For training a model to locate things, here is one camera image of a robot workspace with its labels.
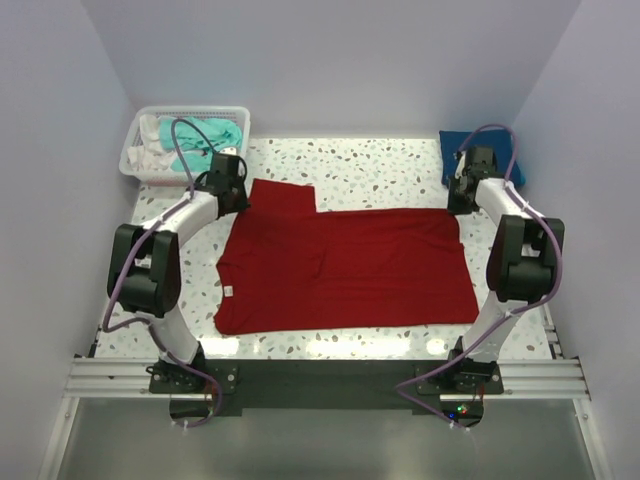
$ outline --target red garment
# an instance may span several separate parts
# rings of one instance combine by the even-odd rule
[[[218,271],[218,331],[472,323],[458,222],[440,209],[317,213],[313,187],[255,180]]]

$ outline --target turquoise cloth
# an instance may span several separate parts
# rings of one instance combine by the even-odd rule
[[[171,122],[173,122],[173,120],[171,117],[160,120],[158,135],[160,137],[160,144],[165,150],[174,150],[175,148],[173,140],[171,139]],[[207,118],[201,120],[195,117],[185,117],[185,120],[193,123],[202,130],[218,151],[227,147],[240,148],[242,145],[242,130],[231,120],[224,118]],[[188,150],[207,150],[209,148],[207,142],[205,142],[198,132],[189,125],[179,123],[176,125],[176,138],[180,148],[185,154],[185,160],[191,171],[203,172],[209,168],[211,164],[210,156],[189,154],[187,152]],[[171,170],[174,172],[184,171],[184,167],[179,158],[171,164]]]

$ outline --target plastic basket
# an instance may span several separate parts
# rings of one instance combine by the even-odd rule
[[[138,111],[136,117],[131,122],[129,133],[122,147],[120,155],[120,172],[124,175],[131,175],[140,179],[141,182],[151,185],[186,185],[187,174],[184,172],[174,172],[173,170],[152,171],[152,170],[133,170],[129,164],[129,156],[127,148],[142,145],[140,140],[140,117],[145,114],[152,114],[157,117],[196,117],[196,118],[226,118],[234,122],[242,130],[242,145],[240,146],[239,155],[244,158],[249,147],[249,130],[251,120],[249,110],[244,107],[203,107],[203,106],[163,106],[163,107],[145,107]]]

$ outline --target gray wall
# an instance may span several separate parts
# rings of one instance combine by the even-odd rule
[[[133,110],[79,2],[0,5],[0,478],[30,479],[104,307]]]
[[[82,0],[134,106],[244,105],[253,133],[512,122],[579,0]]]
[[[530,198],[567,225],[553,314],[618,480],[637,479],[640,4],[583,0],[515,122]]]

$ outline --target purple cable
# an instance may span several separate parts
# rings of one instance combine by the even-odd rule
[[[553,251],[557,260],[557,267],[556,267],[556,272],[555,272],[555,278],[553,281],[553,287],[551,288],[551,291],[544,297],[541,298],[540,300],[538,300],[535,303],[532,303],[530,305],[525,305],[523,307],[520,308],[516,308],[514,309],[512,312],[506,312],[505,314],[502,315],[502,317],[495,323],[493,324],[489,329],[487,329],[486,332],[484,332],[474,343],[471,344],[471,346],[469,346],[466,350],[464,350],[460,355],[458,355],[457,357],[455,357],[454,359],[448,361],[447,363],[439,366],[438,368],[425,373],[424,375],[420,375],[419,377],[415,377],[415,378],[411,378],[409,380],[406,380],[402,383],[399,383],[398,385],[395,386],[396,391],[405,399],[420,405],[421,407],[429,410],[431,413],[433,413],[434,415],[442,418],[443,420],[450,422],[452,425],[459,427],[459,428],[465,428],[463,425],[461,425],[460,423],[451,420],[450,418],[448,418],[446,415],[444,415],[442,412],[438,411],[437,409],[435,409],[434,407],[426,404],[425,402],[409,395],[406,392],[401,391],[401,388],[405,388],[408,387],[410,385],[414,385],[418,382],[422,382],[425,381],[429,378],[432,378],[436,375],[439,375],[440,373],[444,372],[445,370],[448,370],[449,368],[453,367],[454,365],[456,365],[457,363],[461,362],[463,359],[465,359],[467,356],[469,356],[469,354],[471,352],[473,352],[482,342],[484,342],[493,332],[495,332],[498,328],[500,328],[502,325],[504,325],[504,323],[513,315],[521,315],[529,310],[533,310],[534,308],[540,307],[546,303],[548,303],[553,297],[555,297],[556,293],[558,292],[558,289],[560,288],[560,282],[562,280],[562,269],[563,269],[563,263],[562,263],[562,251],[560,249],[560,244],[558,243],[558,240],[556,239],[556,236],[553,234],[553,232],[551,231],[551,228],[549,228],[549,226],[547,225],[547,223],[531,208],[529,208],[528,204],[524,203],[521,198],[511,189],[511,186],[507,183],[509,181],[509,177],[511,176],[511,171],[513,170],[513,166],[516,162],[516,157],[517,157],[517,153],[518,153],[518,140],[517,137],[514,133],[514,131],[506,126],[506,125],[501,125],[498,123],[490,123],[487,125],[483,125],[482,127],[476,129],[473,133],[471,133],[464,142],[462,142],[462,145],[460,146],[460,148],[458,149],[458,151],[462,151],[469,143],[469,141],[480,131],[485,130],[486,128],[491,128],[491,127],[498,127],[498,128],[504,128],[505,130],[507,130],[510,134],[511,134],[511,138],[513,139],[513,153],[511,155],[511,159],[509,160],[509,166],[507,167],[507,171],[505,173],[505,177],[504,177],[504,181],[505,181],[505,191],[507,193],[507,195],[509,196],[509,198],[511,198],[511,200],[513,200],[513,202],[518,205],[518,207],[520,207],[522,209],[523,212],[525,212],[527,215],[529,215],[532,219],[534,219],[539,225],[540,227],[542,227],[542,229],[544,230],[544,232],[547,234],[547,236],[549,237],[549,240],[551,241],[551,245],[553,246]]]
[[[178,158],[180,159],[180,162],[182,162],[182,166],[184,167],[184,171],[187,174],[187,179],[189,181],[189,198],[188,199],[184,199],[181,202],[178,202],[177,204],[175,204],[173,207],[171,207],[169,210],[167,210],[166,212],[164,212],[161,217],[153,224],[151,225],[151,227],[144,232],[140,238],[133,244],[133,247],[131,247],[131,251],[129,252],[129,255],[127,255],[127,258],[125,259],[124,265],[122,266],[122,271],[120,272],[120,275],[118,275],[118,279],[116,280],[116,284],[113,287],[113,291],[111,292],[111,298],[109,298],[109,302],[107,303],[107,309],[105,311],[104,314],[104,318],[102,319],[102,331],[105,333],[112,333],[115,332],[116,330],[120,330],[123,327],[127,327],[129,325],[132,325],[134,323],[142,323],[144,325],[146,325],[149,328],[149,333],[151,335],[151,338],[153,339],[153,341],[155,342],[156,346],[158,347],[158,349],[160,351],[162,351],[163,353],[165,353],[167,355],[167,357],[169,357],[169,359],[171,359],[176,365],[180,365],[183,369],[185,369],[186,371],[193,373],[194,375],[198,375],[199,377],[204,378],[205,380],[207,380],[209,383],[211,383],[215,388],[216,388],[216,406],[213,410],[213,412],[205,417],[202,418],[194,423],[187,423],[186,427],[187,428],[192,428],[192,427],[197,427],[199,425],[202,425],[206,422],[209,421],[209,419],[211,419],[211,417],[215,416],[219,411],[220,411],[220,407],[222,405],[222,390],[220,389],[220,385],[218,384],[218,382],[216,381],[215,378],[213,378],[210,375],[207,375],[206,373],[202,373],[199,372],[198,370],[191,368],[189,365],[187,365],[186,363],[184,363],[182,360],[178,359],[175,355],[173,355],[171,352],[169,352],[167,350],[167,348],[162,344],[162,342],[160,341],[160,339],[157,337],[157,335],[155,334],[153,327],[151,325],[151,322],[145,318],[130,318],[128,320],[124,320],[123,322],[118,323],[117,325],[114,326],[110,326],[109,325],[109,321],[111,320],[111,316],[113,315],[113,310],[116,306],[116,303],[118,301],[118,297],[120,296],[120,292],[122,291],[122,285],[124,284],[124,281],[127,278],[127,275],[129,274],[129,270],[131,269],[131,266],[133,265],[133,263],[135,262],[136,259],[136,255],[138,254],[138,252],[140,251],[140,248],[142,248],[142,245],[144,244],[144,242],[151,236],[153,235],[153,233],[158,230],[158,228],[160,228],[160,226],[166,222],[169,218],[171,218],[173,215],[175,215],[178,211],[180,211],[182,208],[184,208],[185,206],[187,206],[191,200],[193,200],[193,197],[195,196],[195,182],[193,180],[193,175],[191,174],[191,171],[189,170],[189,166],[187,165],[187,161],[185,160],[183,154],[182,154],[182,150],[180,149],[180,145],[178,144],[178,139],[176,137],[176,125],[178,123],[184,123],[186,125],[189,125],[191,128],[193,128],[195,131],[197,131],[202,138],[205,139],[205,141],[207,142],[207,144],[209,145],[209,147],[211,148],[211,151],[213,153],[215,153],[215,148],[213,147],[213,145],[211,144],[211,142],[209,141],[209,139],[207,138],[207,136],[202,132],[202,130],[200,130],[198,127],[196,127],[194,124],[192,124],[191,122],[184,120],[183,118],[176,118],[173,120],[173,122],[171,122],[171,139],[173,140],[173,144],[175,146],[175,150],[176,150],[176,154],[178,155]]]

